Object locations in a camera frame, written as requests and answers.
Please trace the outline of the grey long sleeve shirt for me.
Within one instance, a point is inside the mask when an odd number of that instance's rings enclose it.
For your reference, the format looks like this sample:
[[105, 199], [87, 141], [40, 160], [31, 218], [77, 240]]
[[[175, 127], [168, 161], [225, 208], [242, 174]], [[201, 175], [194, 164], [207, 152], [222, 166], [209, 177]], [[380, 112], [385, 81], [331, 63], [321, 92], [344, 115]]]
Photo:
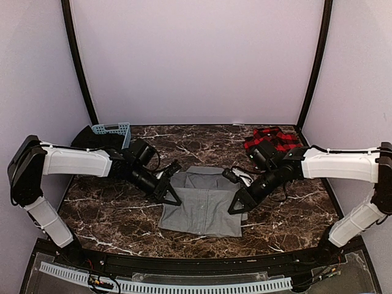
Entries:
[[181, 205], [163, 205], [158, 227], [194, 235], [242, 237], [241, 223], [247, 213], [228, 213], [230, 204], [241, 185], [223, 177], [219, 167], [189, 167], [171, 177]]

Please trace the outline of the red black plaid shirt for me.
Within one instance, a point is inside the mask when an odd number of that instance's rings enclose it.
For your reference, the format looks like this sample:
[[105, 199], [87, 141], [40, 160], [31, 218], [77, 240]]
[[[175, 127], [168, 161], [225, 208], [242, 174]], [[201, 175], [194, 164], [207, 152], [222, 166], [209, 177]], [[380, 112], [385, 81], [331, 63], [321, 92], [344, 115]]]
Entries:
[[284, 156], [293, 148], [303, 147], [300, 139], [293, 134], [287, 134], [281, 130], [280, 127], [265, 127], [255, 128], [253, 135], [244, 139], [244, 148], [246, 156], [251, 154], [251, 149], [260, 145], [263, 141], [268, 141], [274, 146], [277, 156], [284, 158]]

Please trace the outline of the light blue plastic basket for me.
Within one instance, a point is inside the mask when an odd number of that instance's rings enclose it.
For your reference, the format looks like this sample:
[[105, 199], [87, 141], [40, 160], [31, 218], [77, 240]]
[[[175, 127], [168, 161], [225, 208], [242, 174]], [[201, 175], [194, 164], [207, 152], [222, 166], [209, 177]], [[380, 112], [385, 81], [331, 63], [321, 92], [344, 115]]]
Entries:
[[130, 123], [120, 122], [116, 124], [96, 124], [91, 127], [92, 131], [97, 135], [117, 134], [123, 136], [122, 149], [128, 148], [132, 138]]

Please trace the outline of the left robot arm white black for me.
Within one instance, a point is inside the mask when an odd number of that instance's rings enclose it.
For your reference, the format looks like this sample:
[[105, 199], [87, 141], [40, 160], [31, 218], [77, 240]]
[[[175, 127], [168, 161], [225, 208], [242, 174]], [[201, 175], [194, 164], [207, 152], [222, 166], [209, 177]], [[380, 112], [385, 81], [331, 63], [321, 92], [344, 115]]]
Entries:
[[128, 148], [77, 148], [59, 146], [29, 135], [7, 167], [10, 202], [24, 209], [41, 231], [62, 250], [62, 256], [73, 267], [86, 262], [86, 252], [80, 249], [75, 233], [58, 214], [59, 204], [52, 205], [44, 194], [45, 188], [54, 190], [57, 202], [65, 194], [66, 184], [74, 175], [113, 178], [127, 181], [155, 203], [179, 206], [182, 201], [175, 192], [171, 177], [181, 168], [178, 161], [161, 170], [147, 168], [157, 150], [142, 139], [133, 141]]

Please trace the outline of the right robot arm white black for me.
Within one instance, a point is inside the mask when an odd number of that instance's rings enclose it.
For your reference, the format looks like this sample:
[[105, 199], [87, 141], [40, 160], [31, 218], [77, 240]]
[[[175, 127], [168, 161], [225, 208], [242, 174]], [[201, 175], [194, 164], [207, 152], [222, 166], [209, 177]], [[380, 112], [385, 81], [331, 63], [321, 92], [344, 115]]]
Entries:
[[279, 186], [293, 180], [325, 178], [344, 208], [352, 210], [326, 229], [312, 253], [313, 261], [325, 266], [336, 251], [373, 224], [391, 215], [391, 143], [368, 149], [296, 147], [278, 151], [270, 142], [252, 147], [248, 157], [261, 170], [260, 176], [235, 193], [229, 214], [249, 212]]

